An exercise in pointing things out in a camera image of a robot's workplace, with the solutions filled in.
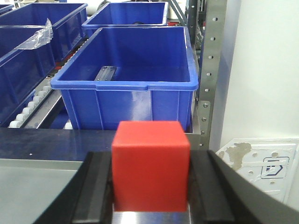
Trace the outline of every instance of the clear plastic wrap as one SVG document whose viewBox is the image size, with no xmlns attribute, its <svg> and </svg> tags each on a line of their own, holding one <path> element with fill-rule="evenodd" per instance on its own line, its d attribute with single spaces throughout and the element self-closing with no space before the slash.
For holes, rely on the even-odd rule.
<svg viewBox="0 0 299 224">
<path fill-rule="evenodd" d="M 49 19 L 47 19 L 44 28 L 35 32 L 35 34 L 27 39 L 25 42 L 21 43 L 15 49 L 32 50 L 40 48 L 43 45 L 50 43 L 53 38 L 52 24 Z"/>
</svg>

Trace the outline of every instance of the peeling paint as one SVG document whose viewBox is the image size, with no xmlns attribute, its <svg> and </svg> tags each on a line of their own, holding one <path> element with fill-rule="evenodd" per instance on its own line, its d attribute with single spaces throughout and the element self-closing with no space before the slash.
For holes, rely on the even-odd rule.
<svg viewBox="0 0 299 224">
<path fill-rule="evenodd" d="M 219 156 L 221 159 L 223 159 L 223 157 L 224 157 L 224 151 L 219 152 L 218 156 Z"/>
<path fill-rule="evenodd" d="M 249 143 L 235 143 L 235 146 L 228 147 L 226 152 L 229 155 L 229 160 L 233 163 L 232 169 L 239 170 L 242 167 L 242 159 L 244 155 L 251 151 Z"/>
</svg>

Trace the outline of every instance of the dark blue table surface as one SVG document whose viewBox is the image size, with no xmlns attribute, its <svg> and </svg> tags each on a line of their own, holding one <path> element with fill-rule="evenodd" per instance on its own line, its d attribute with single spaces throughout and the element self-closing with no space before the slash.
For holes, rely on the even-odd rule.
<svg viewBox="0 0 299 224">
<path fill-rule="evenodd" d="M 0 128 L 0 159 L 83 161 L 110 151 L 115 131 Z"/>
</svg>

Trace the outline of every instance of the blue storage crate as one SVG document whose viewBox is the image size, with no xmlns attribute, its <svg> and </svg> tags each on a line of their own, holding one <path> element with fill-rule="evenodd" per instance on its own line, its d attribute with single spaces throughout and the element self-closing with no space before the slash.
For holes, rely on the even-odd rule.
<svg viewBox="0 0 299 224">
<path fill-rule="evenodd" d="M 0 25 L 45 25 L 52 23 L 51 46 L 56 61 L 62 61 L 85 36 L 87 4 L 32 3 L 0 16 Z"/>
<path fill-rule="evenodd" d="M 7 5 L 7 4 L 5 4 L 5 5 L 0 5 L 0 15 L 3 15 L 4 13 L 7 13 L 7 12 L 9 12 L 9 11 L 11 11 L 11 10 L 13 10 L 13 5 Z"/>
<path fill-rule="evenodd" d="M 114 81 L 94 81 L 115 66 Z M 189 126 L 198 73 L 186 27 L 100 28 L 54 76 L 76 129 L 115 130 L 122 120 Z"/>
<path fill-rule="evenodd" d="M 82 28 L 91 36 L 101 27 L 166 26 L 167 2 L 107 3 Z"/>
<path fill-rule="evenodd" d="M 7 127 L 27 103 L 28 95 L 55 68 L 50 44 L 15 49 L 39 28 L 0 27 L 0 126 Z"/>
</svg>

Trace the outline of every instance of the red block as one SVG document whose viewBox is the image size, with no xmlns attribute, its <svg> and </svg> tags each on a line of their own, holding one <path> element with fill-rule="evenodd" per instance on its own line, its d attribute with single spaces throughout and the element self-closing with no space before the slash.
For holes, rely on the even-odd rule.
<svg viewBox="0 0 299 224">
<path fill-rule="evenodd" d="M 123 121 L 112 143 L 116 211 L 186 211 L 190 143 L 177 121 Z"/>
</svg>

